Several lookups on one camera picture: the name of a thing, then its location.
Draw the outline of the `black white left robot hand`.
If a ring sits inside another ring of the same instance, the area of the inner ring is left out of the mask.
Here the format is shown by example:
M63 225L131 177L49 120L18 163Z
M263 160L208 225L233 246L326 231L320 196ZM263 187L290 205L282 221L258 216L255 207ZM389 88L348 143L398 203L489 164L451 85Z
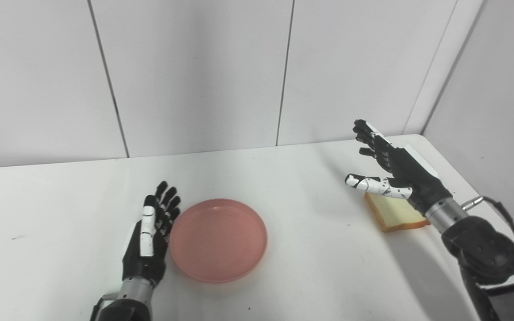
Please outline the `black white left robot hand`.
M177 188L161 181L154 194L145 197L141 217L134 224L123 256L122 279L141 277L156 287L165 270L170 234L180 214Z

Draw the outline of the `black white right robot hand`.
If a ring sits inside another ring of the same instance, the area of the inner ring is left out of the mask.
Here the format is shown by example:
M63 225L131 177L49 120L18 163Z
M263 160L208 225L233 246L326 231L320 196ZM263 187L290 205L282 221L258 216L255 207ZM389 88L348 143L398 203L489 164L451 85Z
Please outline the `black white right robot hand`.
M424 215L433 205L452 197L441 180L428 171L405 148L397 148L369 122L357 119L353 131L356 140L365 144L359 154L369 156L391 174L390 177L349 173L345 184L367 193L406 199Z

